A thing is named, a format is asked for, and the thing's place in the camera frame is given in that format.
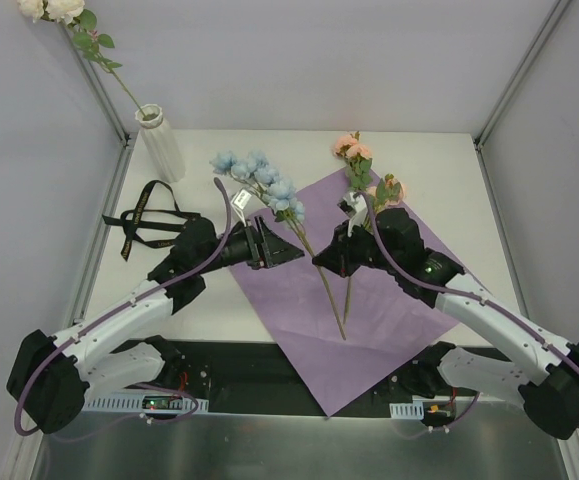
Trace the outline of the blue flower stem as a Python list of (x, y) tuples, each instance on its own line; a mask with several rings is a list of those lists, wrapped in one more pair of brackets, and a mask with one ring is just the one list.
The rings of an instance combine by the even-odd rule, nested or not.
[(248, 194), (258, 199), (272, 214), (273, 220), (292, 232), (309, 260), (315, 251), (308, 240), (306, 207), (298, 198), (293, 181), (274, 167), (260, 150), (253, 150), (245, 158), (232, 151), (218, 153), (211, 161), (213, 172), (237, 182)]

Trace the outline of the small peach rose stem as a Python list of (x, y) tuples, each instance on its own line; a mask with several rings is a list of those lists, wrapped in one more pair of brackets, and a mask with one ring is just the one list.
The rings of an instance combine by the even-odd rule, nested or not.
[[(377, 186), (368, 187), (365, 192), (371, 197), (377, 212), (399, 205), (406, 197), (405, 186), (393, 174), (385, 175)], [(346, 324), (349, 318), (352, 288), (352, 278), (349, 278), (345, 293), (343, 324)]]

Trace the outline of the purple wrapping paper sheet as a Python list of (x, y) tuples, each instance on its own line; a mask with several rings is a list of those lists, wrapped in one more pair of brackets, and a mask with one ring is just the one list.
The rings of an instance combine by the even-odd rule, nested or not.
[(309, 257), (231, 270), (324, 413), (332, 416), (456, 326), (382, 271), (320, 275)]

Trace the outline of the large peach rose stem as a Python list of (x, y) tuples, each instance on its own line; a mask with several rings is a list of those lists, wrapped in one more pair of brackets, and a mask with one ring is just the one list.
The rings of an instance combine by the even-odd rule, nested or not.
[(346, 133), (336, 140), (333, 155), (345, 163), (344, 173), (352, 191), (375, 193), (370, 170), (373, 155), (369, 147), (360, 142), (360, 133)]

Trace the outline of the black ribbon gold lettering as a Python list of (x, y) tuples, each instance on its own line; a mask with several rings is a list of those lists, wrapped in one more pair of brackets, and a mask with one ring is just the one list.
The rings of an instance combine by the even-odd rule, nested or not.
[[(157, 186), (164, 187), (171, 195), (173, 201), (172, 209), (148, 209), (148, 202)], [(179, 223), (166, 223), (149, 221), (145, 219), (147, 213), (164, 214), (178, 219)], [(120, 227), (124, 232), (124, 241), (120, 250), (121, 258), (127, 262), (129, 260), (133, 244), (138, 243), (146, 246), (149, 249), (162, 249), (172, 247), (173, 239), (154, 239), (145, 240), (138, 233), (141, 229), (170, 232), (180, 234), (185, 228), (186, 224), (191, 221), (198, 220), (201, 215), (197, 212), (188, 212), (180, 209), (172, 187), (161, 180), (151, 180), (143, 187), (139, 198), (132, 209), (123, 211), (119, 217), (103, 215), (102, 220), (106, 226)]]

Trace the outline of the white rose stem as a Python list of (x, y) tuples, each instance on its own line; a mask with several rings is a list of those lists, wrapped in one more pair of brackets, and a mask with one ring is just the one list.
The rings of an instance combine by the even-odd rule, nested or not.
[(20, 13), (34, 23), (39, 21), (63, 25), (70, 36), (72, 44), (81, 56), (90, 63), (97, 64), (103, 72), (111, 75), (120, 88), (129, 96), (137, 107), (139, 121), (155, 120), (157, 115), (141, 105), (135, 95), (121, 79), (117, 70), (122, 64), (110, 59), (105, 50), (115, 48), (112, 37), (97, 30), (98, 21), (95, 13), (86, 8), (82, 0), (18, 0)]

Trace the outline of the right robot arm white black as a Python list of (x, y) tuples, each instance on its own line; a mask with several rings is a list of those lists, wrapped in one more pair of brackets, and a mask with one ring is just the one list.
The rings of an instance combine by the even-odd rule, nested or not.
[(374, 214), (348, 200), (347, 220), (313, 263), (342, 278), (366, 267), (394, 278), (402, 291), (452, 317), (503, 354), (496, 360), (443, 343), (419, 369), (421, 387), (452, 387), (492, 395), (523, 409), (544, 433), (560, 440), (579, 430), (579, 341), (572, 343), (501, 306), (463, 266), (428, 248), (406, 210)]

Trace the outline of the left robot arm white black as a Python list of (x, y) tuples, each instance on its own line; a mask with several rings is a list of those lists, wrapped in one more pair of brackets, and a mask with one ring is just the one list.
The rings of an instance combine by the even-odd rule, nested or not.
[(260, 216), (229, 226), (222, 235), (204, 217), (188, 221), (165, 259), (101, 316), (52, 335), (35, 330), (22, 340), (6, 384), (17, 402), (16, 432), (28, 435), (21, 424), (28, 416), (36, 429), (55, 433), (86, 402), (125, 386), (152, 382), (160, 389), (173, 387), (181, 367), (175, 349), (162, 337), (147, 338), (124, 352), (118, 347), (193, 302), (206, 287), (206, 273), (240, 263), (270, 269), (304, 255)]

